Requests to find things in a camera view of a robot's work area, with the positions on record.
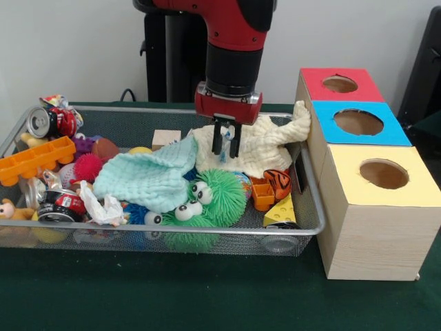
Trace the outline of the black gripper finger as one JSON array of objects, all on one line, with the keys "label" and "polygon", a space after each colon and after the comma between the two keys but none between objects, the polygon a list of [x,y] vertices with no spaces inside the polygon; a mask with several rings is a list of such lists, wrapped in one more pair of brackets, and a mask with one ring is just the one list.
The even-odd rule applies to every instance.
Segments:
[{"label": "black gripper finger", "polygon": [[219,155],[222,150],[223,137],[221,134],[222,123],[219,119],[214,120],[214,133],[212,141],[212,152]]},{"label": "black gripper finger", "polygon": [[233,127],[234,127],[234,136],[231,139],[230,150],[229,150],[229,156],[232,159],[236,158],[239,154],[242,125],[240,123],[233,122]]}]

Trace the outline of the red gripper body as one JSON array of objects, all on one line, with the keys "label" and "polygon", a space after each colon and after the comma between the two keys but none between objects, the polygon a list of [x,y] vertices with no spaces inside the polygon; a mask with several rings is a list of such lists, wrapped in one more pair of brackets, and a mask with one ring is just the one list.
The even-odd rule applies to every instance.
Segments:
[{"label": "red gripper body", "polygon": [[253,125],[259,115],[263,94],[253,92],[250,96],[231,98],[211,92],[204,81],[195,91],[196,113],[204,117],[235,120],[236,123]]}]

